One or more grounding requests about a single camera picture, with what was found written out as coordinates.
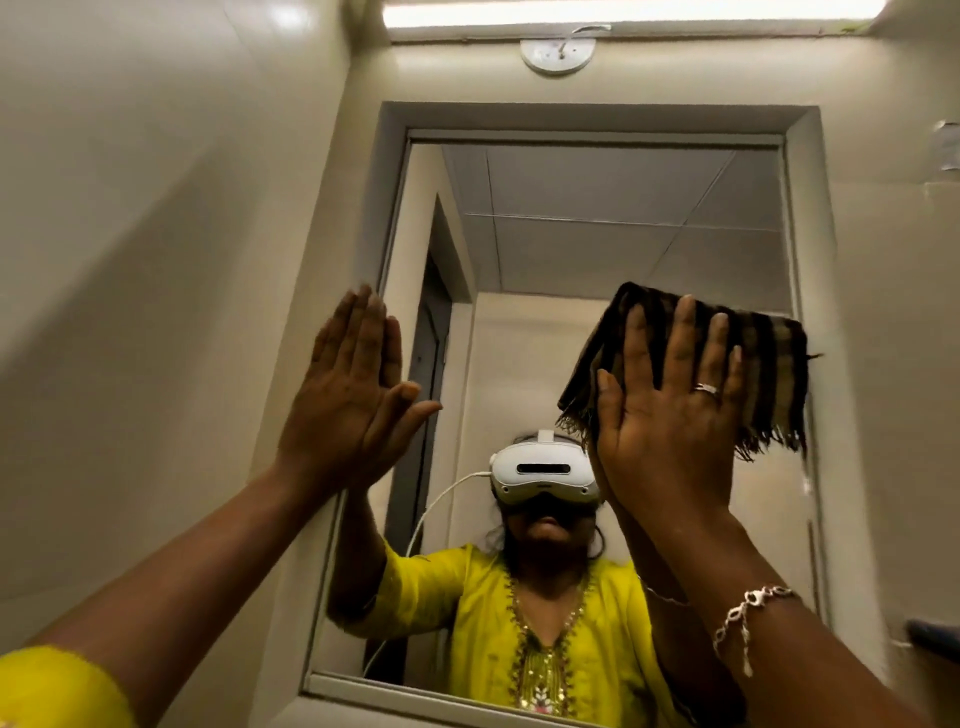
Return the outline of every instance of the drop ceiling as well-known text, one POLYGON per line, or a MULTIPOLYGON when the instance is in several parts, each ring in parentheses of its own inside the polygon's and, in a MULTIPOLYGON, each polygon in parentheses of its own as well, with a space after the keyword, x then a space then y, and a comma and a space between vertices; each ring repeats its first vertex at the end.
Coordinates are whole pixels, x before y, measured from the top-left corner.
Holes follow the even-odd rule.
POLYGON ((789 311, 773 149, 444 146, 482 291, 789 311))

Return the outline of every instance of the vr headset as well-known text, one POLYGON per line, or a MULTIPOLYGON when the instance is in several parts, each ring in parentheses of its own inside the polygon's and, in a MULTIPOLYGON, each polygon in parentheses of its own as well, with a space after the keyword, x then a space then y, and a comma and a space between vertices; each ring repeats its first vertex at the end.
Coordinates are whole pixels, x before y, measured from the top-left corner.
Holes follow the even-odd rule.
POLYGON ((518 506, 547 493, 577 505, 600 505, 600 489, 584 449, 571 440, 555 439, 542 429, 490 459, 493 495, 506 506, 518 506))

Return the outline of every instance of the hand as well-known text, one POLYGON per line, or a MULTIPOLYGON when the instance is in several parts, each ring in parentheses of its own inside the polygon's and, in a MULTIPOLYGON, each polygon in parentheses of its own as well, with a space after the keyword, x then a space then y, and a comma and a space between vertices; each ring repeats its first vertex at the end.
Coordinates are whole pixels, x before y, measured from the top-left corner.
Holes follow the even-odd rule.
POLYGON ((323 497, 369 488, 441 409, 414 404, 419 386, 400 381, 399 324, 386 312, 368 286, 344 296, 317 335, 280 435, 276 467, 323 497))
POLYGON ((600 395, 597 453, 617 499, 648 531, 711 521, 727 513, 733 449, 743 400, 739 347, 724 381, 725 314, 710 322, 707 345, 694 379, 696 302, 677 306, 663 365, 663 385, 653 384, 642 306, 627 317, 624 338, 626 395, 608 372, 597 374, 600 395), (719 390, 715 398, 694 392, 695 383, 719 390))

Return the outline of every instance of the striped cloth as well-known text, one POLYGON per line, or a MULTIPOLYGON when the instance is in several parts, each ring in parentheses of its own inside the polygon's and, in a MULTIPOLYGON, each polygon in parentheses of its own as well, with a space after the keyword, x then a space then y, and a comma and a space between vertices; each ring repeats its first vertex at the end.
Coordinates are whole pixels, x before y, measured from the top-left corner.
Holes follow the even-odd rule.
MULTIPOLYGON (((605 369, 623 386, 623 338, 627 314, 638 303, 647 319, 647 337, 654 371, 654 385, 660 388, 666 343, 673 326, 673 313, 680 296, 624 283, 587 340, 573 375, 560 397, 562 412, 557 425, 583 438, 596 437, 596 373, 605 369)), ((781 316, 734 311, 720 305, 697 302, 697 353, 700 361, 707 330, 714 314, 730 317, 728 353, 743 347, 747 399, 737 433, 736 448, 745 460, 763 452, 771 442, 792 450, 806 448, 804 403, 808 383, 806 334, 799 322, 781 316)))

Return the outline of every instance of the silver ring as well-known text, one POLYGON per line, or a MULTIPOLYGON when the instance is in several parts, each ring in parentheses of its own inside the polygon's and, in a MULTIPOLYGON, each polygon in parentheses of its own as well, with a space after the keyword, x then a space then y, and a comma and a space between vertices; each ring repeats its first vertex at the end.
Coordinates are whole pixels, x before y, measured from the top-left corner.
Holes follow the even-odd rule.
POLYGON ((706 392, 715 400, 720 401, 720 390, 714 387, 712 384, 704 384, 703 382, 698 382, 693 387, 694 392, 706 392))

